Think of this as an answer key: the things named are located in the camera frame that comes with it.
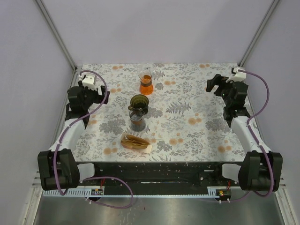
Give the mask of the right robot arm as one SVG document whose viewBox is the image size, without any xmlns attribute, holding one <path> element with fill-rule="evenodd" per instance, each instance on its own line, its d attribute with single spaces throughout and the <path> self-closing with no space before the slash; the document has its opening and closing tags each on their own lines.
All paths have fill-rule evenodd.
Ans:
<svg viewBox="0 0 300 225">
<path fill-rule="evenodd" d="M 214 94 L 223 99 L 223 117 L 237 135 L 246 155 L 241 165 L 223 164 L 214 172 L 214 182 L 220 186 L 229 180 L 237 182 L 242 190 L 260 194 L 262 191 L 276 192 L 279 188 L 283 157 L 273 152 L 251 127 L 252 116 L 244 106 L 248 96 L 248 85 L 243 81 L 245 73 L 237 72 L 233 77 L 216 74 L 207 81 L 207 92 L 217 86 Z"/>
</svg>

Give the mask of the orange liquid glass carafe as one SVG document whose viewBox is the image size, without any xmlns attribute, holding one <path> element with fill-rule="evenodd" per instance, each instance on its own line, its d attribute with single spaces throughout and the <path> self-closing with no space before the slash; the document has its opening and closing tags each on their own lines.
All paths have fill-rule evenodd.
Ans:
<svg viewBox="0 0 300 225">
<path fill-rule="evenodd" d="M 150 95 L 153 91 L 152 75 L 150 72 L 141 72 L 139 74 L 140 88 L 139 91 L 143 95 Z"/>
</svg>

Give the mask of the coffee filter pack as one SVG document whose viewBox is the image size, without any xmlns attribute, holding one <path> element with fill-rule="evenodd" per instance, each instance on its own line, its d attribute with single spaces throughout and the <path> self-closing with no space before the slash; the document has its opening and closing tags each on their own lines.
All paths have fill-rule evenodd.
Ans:
<svg viewBox="0 0 300 225">
<path fill-rule="evenodd" d="M 125 149 L 135 150 L 140 153 L 150 154 L 152 145 L 143 138 L 123 133 L 120 139 L 120 144 Z"/>
</svg>

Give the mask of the green glass dripper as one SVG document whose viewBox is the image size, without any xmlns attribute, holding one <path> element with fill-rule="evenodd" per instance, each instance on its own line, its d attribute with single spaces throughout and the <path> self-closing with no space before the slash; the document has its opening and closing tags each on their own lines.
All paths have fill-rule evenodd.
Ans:
<svg viewBox="0 0 300 225">
<path fill-rule="evenodd" d="M 133 110 L 136 108 L 143 111 L 144 114 L 147 114 L 149 108 L 149 99 L 142 94 L 133 96 L 130 99 L 130 105 L 128 106 L 128 110 Z"/>
</svg>

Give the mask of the clear empty glass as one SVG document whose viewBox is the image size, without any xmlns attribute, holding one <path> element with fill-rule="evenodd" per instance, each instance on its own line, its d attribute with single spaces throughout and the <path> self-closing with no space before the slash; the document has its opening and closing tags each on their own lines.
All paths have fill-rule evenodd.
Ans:
<svg viewBox="0 0 300 225">
<path fill-rule="evenodd" d="M 146 62 L 141 65 L 141 72 L 152 73 L 155 70 L 155 65 L 151 62 Z"/>
</svg>

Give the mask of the floral table mat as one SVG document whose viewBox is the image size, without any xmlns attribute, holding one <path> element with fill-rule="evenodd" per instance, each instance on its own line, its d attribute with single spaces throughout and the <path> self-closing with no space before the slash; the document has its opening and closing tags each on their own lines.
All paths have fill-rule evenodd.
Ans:
<svg viewBox="0 0 300 225">
<path fill-rule="evenodd" d="M 130 99 L 139 93 L 139 64 L 85 64 L 107 84 L 106 105 L 93 105 L 89 123 L 72 149 L 77 162 L 163 162 L 236 161 L 245 151 L 237 135 L 223 118 L 221 97 L 206 91 L 206 82 L 216 74 L 231 76 L 235 63 L 159 63 L 153 75 L 154 91 L 148 96 L 146 127 L 141 132 L 130 128 Z M 125 149 L 123 133 L 145 139 L 152 145 L 150 154 Z"/>
</svg>

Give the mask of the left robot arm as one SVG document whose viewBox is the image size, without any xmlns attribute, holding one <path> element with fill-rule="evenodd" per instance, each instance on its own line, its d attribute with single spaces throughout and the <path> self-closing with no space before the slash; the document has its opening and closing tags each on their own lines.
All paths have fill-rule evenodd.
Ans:
<svg viewBox="0 0 300 225">
<path fill-rule="evenodd" d="M 57 141 L 47 151 L 38 154 L 37 162 L 43 190 L 67 190 L 76 188 L 83 180 L 83 173 L 77 166 L 72 154 L 79 137 L 86 129 L 93 104 L 99 107 L 108 103 L 110 92 L 107 87 L 101 86 L 90 90 L 82 85 L 71 87 L 67 91 L 66 117 L 64 128 Z"/>
</svg>

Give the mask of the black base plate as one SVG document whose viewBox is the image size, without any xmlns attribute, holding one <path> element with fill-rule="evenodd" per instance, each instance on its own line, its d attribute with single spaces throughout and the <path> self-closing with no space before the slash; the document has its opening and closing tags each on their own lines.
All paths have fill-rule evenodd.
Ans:
<svg viewBox="0 0 300 225">
<path fill-rule="evenodd" d="M 96 176 L 126 182 L 183 182 L 200 186 L 236 186 L 222 176 L 223 162 L 92 162 Z"/>
</svg>

